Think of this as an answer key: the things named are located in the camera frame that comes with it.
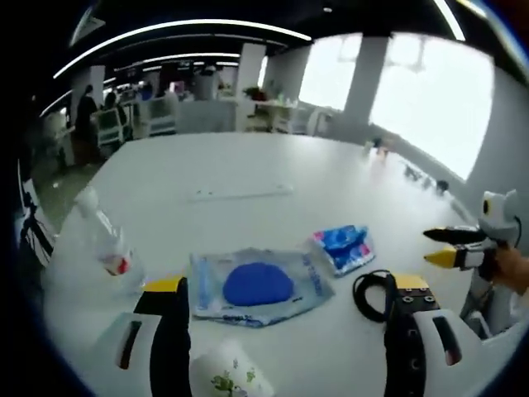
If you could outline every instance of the paper cup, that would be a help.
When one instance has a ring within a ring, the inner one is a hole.
[[[274,388],[235,340],[191,362],[189,380],[197,397],[274,397]]]

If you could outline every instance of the desk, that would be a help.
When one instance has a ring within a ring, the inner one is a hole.
[[[439,243],[422,231],[463,223],[448,200],[403,176],[400,157],[385,163],[362,147],[308,136],[189,134],[133,141],[99,170],[92,185],[111,219],[144,261],[149,277],[188,266],[190,252],[248,246],[293,249],[312,232],[366,224],[377,258],[331,281],[336,296],[321,307],[262,329],[191,320],[191,357],[234,337],[274,385],[277,395],[384,395],[384,328],[366,320],[351,297],[354,279],[374,269],[424,277],[442,307],[459,313],[469,272],[428,265]],[[244,199],[189,198],[200,189],[291,184],[290,195]],[[80,216],[66,218],[47,272],[45,320],[74,368],[99,335],[134,299],[105,298],[110,277],[82,255]]]

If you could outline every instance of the black cable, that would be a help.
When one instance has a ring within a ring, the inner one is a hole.
[[[386,277],[382,275],[377,275],[377,273],[387,275],[389,274],[389,271],[374,270],[370,273],[366,273],[365,275],[359,276],[353,283],[353,299],[355,300],[355,304],[358,307],[358,310],[366,318],[376,323],[385,323],[387,319],[387,314],[375,310],[373,306],[368,304],[367,299],[365,298],[365,292],[368,288],[371,288],[373,286],[382,287],[386,291],[386,294],[388,293],[388,281],[386,280]]]
[[[520,240],[522,239],[522,220],[519,217],[514,217],[514,220],[518,224],[518,239],[516,240],[515,247],[518,247],[518,244],[520,244]]]

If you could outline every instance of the ceiling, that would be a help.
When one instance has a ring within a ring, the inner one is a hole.
[[[466,44],[493,55],[499,67],[522,81],[516,64],[488,23],[456,1],[447,1],[465,33]],[[92,16],[105,21],[105,25],[69,47],[72,33],[87,7],[88,2],[81,1],[40,2],[26,22],[36,32],[27,40],[27,44],[35,49],[23,55],[21,61],[34,65],[38,60],[38,68],[34,68],[27,78],[41,108],[66,92],[71,76],[87,65],[106,65],[106,77],[112,77],[112,69],[149,58],[196,52],[240,53],[247,41],[266,44],[268,55],[310,44],[297,37],[245,26],[177,26],[149,31],[108,45],[80,60],[57,79],[52,78],[69,61],[95,45],[124,32],[162,22],[234,19],[279,26],[313,39],[355,31],[372,36],[386,36],[391,31],[412,31],[453,38],[432,0],[267,0],[259,3],[240,0],[98,0],[93,4]],[[333,12],[324,12],[324,7],[332,7]]]

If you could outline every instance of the plastic bottle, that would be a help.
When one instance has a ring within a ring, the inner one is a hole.
[[[121,227],[112,225],[99,207],[95,189],[88,186],[75,199],[85,226],[88,249],[111,276],[118,277],[123,292],[138,292],[144,284],[145,272],[126,243]]]

